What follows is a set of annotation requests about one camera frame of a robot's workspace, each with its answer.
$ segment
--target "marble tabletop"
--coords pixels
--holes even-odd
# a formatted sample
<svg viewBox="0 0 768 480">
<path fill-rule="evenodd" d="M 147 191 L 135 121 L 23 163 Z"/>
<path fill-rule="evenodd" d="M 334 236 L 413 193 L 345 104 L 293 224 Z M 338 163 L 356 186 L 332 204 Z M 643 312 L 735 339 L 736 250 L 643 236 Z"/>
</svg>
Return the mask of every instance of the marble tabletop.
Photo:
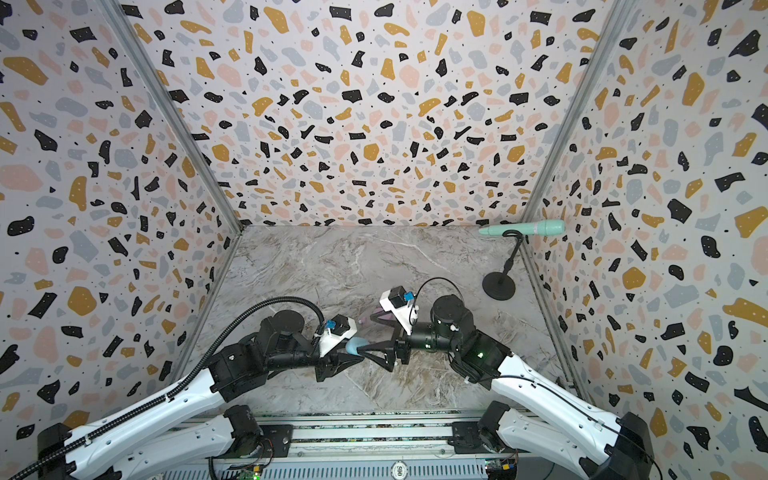
<svg viewBox="0 0 768 480">
<path fill-rule="evenodd" d="M 415 292 L 428 278 L 444 276 L 461 289 L 478 329 L 554 380 L 563 376 L 561 364 L 522 260 L 510 272 L 517 286 L 512 299 L 493 300 L 482 291 L 483 276 L 500 270 L 513 246 L 511 239 L 480 237 L 474 227 L 248 227 L 186 370 L 229 322 L 261 300 L 301 296 L 316 303 L 326 318 L 342 313 L 358 319 L 358 336 L 375 342 L 392 332 L 369 319 L 383 291 L 402 285 Z M 429 318 L 434 300 L 451 292 L 442 281 L 425 286 L 418 301 L 420 321 Z M 312 310 L 278 304 L 243 321 L 225 344 L 258 330 L 264 317 L 285 309 L 304 315 L 304 335 L 311 337 L 317 325 Z M 220 410 L 236 404 L 262 413 L 475 410 L 492 400 L 505 401 L 466 383 L 443 355 L 414 352 L 410 364 L 398 364 L 392 373 L 373 362 L 321 383 L 315 382 L 312 369 L 282 372 Z"/>
</svg>

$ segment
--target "terrazzo wallpaper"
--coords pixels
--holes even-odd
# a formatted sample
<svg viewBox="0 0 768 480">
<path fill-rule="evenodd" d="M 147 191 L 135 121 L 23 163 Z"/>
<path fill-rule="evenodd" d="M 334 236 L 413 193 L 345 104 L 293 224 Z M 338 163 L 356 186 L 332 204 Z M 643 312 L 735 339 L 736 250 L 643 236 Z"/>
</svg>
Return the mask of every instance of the terrazzo wallpaper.
<svg viewBox="0 0 768 480">
<path fill-rule="evenodd" d="M 517 220 L 612 2 L 126 0 L 245 224 Z"/>
<path fill-rule="evenodd" d="M 94 4 L 0 2 L 0 478 L 158 390 L 235 235 Z"/>
<path fill-rule="evenodd" d="M 768 2 L 638 7 L 535 265 L 589 396 L 649 422 L 665 478 L 768 478 Z"/>
</svg>

